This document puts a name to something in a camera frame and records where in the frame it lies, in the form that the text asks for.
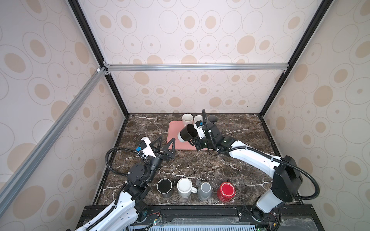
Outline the tall grey mug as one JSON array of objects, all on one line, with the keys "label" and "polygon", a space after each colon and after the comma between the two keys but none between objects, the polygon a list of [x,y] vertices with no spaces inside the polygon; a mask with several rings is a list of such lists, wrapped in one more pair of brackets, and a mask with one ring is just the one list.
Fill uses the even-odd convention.
[{"label": "tall grey mug", "polygon": [[218,117],[215,115],[208,115],[207,122],[208,123],[216,123],[218,121]]}]

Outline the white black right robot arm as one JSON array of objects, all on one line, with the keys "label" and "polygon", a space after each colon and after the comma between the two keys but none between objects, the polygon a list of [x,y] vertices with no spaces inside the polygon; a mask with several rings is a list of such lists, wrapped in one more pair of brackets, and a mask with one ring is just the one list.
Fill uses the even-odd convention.
[{"label": "white black right robot arm", "polygon": [[[257,219],[295,199],[313,200],[320,194],[317,181],[308,172],[297,167],[292,157],[272,156],[231,136],[223,136],[214,123],[188,124],[177,137],[179,141],[188,142],[197,150],[213,149],[219,154],[244,161],[273,179],[271,188],[257,199],[251,209],[251,213]],[[310,196],[297,195],[303,183],[303,176],[306,176],[314,185],[315,191]]]}]

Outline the white black upside-down mug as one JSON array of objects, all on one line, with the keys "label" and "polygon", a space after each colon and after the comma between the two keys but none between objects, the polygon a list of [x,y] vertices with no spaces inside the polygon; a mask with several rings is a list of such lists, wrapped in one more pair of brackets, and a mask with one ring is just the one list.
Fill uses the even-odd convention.
[{"label": "white black upside-down mug", "polygon": [[187,124],[177,135],[180,142],[188,142],[198,136],[198,132],[193,124]]}]

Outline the white mug front row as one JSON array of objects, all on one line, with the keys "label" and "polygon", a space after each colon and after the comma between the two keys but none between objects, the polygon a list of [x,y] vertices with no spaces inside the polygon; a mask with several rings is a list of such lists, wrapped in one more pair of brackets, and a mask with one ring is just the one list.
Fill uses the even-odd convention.
[{"label": "white mug front row", "polygon": [[183,197],[189,197],[192,193],[197,193],[197,188],[193,187],[193,184],[188,178],[181,178],[176,184],[178,194]]}]

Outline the pink rectangular tray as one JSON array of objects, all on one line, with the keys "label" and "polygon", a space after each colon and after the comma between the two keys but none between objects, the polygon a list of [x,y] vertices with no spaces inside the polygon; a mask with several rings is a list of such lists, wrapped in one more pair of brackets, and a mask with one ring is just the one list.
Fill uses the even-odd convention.
[{"label": "pink rectangular tray", "polygon": [[176,150],[196,150],[196,147],[192,146],[189,142],[181,142],[178,139],[178,134],[184,127],[185,126],[182,121],[171,121],[169,123],[167,142],[169,142],[172,138],[175,138]]}]

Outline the black mug white rim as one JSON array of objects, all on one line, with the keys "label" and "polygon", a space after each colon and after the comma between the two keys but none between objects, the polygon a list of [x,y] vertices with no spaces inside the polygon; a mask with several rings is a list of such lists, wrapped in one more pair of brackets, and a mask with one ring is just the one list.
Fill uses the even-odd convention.
[{"label": "black mug white rim", "polygon": [[157,184],[157,190],[163,198],[170,198],[174,193],[174,187],[177,180],[170,180],[168,178],[161,179]]}]

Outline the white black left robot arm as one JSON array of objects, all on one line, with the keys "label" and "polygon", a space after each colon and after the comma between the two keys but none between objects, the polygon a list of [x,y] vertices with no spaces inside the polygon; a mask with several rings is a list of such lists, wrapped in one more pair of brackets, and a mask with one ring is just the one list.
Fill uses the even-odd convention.
[{"label": "white black left robot arm", "polygon": [[[172,138],[164,147],[161,147],[161,144],[161,136],[154,142],[151,142],[148,137],[143,137],[134,150],[116,147],[107,151],[105,156],[107,168],[116,175],[126,177],[127,180],[118,190],[114,201],[93,219],[79,227],[78,231],[122,231],[147,212],[142,200],[150,191],[148,184],[156,176],[163,161],[175,158],[175,138]],[[110,154],[114,151],[134,153],[142,162],[134,164],[127,173],[119,172],[109,162]]]}]

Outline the pale pink mug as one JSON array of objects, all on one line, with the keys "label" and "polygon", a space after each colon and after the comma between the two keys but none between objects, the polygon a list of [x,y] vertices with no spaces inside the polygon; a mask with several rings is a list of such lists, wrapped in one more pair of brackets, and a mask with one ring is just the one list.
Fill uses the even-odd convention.
[{"label": "pale pink mug", "polygon": [[186,127],[188,124],[193,124],[194,117],[192,114],[186,113],[182,115],[182,122],[184,127]]}]

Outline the white mug with handle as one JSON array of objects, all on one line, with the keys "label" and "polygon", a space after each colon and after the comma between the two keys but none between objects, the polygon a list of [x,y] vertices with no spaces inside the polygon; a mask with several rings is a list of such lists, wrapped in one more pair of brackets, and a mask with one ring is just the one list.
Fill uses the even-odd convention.
[{"label": "white mug with handle", "polygon": [[203,116],[202,115],[197,115],[194,117],[194,124],[197,122],[202,122],[203,121]]}]

